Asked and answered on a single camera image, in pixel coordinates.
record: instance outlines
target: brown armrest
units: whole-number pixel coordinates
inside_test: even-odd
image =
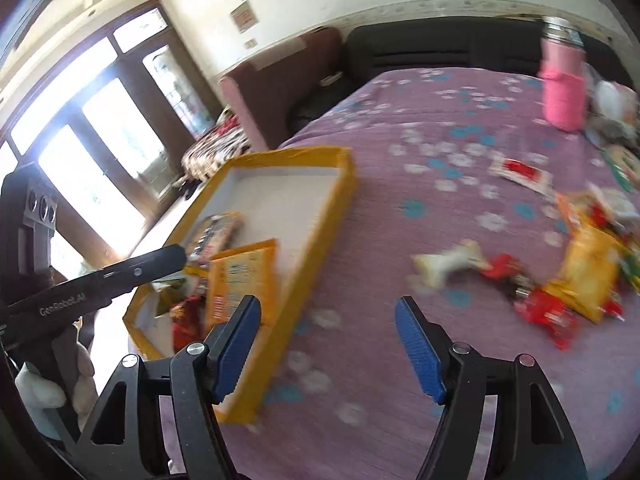
[[[320,28],[242,62],[220,81],[255,151],[275,150],[291,137],[291,107],[335,72],[342,40],[336,28]]]

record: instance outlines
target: black leather cushion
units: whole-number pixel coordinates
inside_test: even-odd
[[[449,16],[377,23],[354,29],[346,42],[346,64],[360,84],[401,68],[469,66],[537,75],[542,22]],[[581,35],[590,63],[607,80],[633,88],[615,52]]]
[[[298,102],[289,113],[289,131],[296,134],[311,121],[322,117],[343,99],[353,94],[360,85],[348,77],[341,77],[329,86],[320,86],[313,90],[302,101]]]

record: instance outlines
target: thermos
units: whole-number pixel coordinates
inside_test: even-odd
[[[586,113],[584,45],[567,20],[546,17],[542,35],[542,111],[545,119],[566,132],[579,130]]]

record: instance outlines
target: metal screw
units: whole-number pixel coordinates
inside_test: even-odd
[[[471,350],[471,346],[469,346],[466,343],[461,343],[461,342],[457,342],[457,343],[453,343],[453,351],[456,354],[468,354],[469,351]]]
[[[520,361],[520,364],[524,366],[533,366],[534,364],[536,364],[536,360],[529,354],[522,354],[520,357],[518,357],[518,361]]]
[[[187,346],[187,354],[199,355],[204,352],[204,345],[202,343],[191,343]]]
[[[125,368],[131,368],[132,366],[135,366],[136,364],[138,364],[138,356],[137,355],[129,354],[129,355],[125,355],[122,358],[122,366],[124,366]]]

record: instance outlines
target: yellow box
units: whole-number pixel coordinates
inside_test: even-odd
[[[168,237],[165,245],[184,246],[200,219],[234,210],[246,222],[232,247],[278,239],[280,310],[273,326],[260,327],[235,392],[215,407],[219,422],[248,424],[255,419],[355,186],[349,148],[243,155],[220,168]],[[154,317],[154,301],[151,286],[140,286],[124,315],[129,334],[148,359],[168,356],[172,346],[170,323]]]

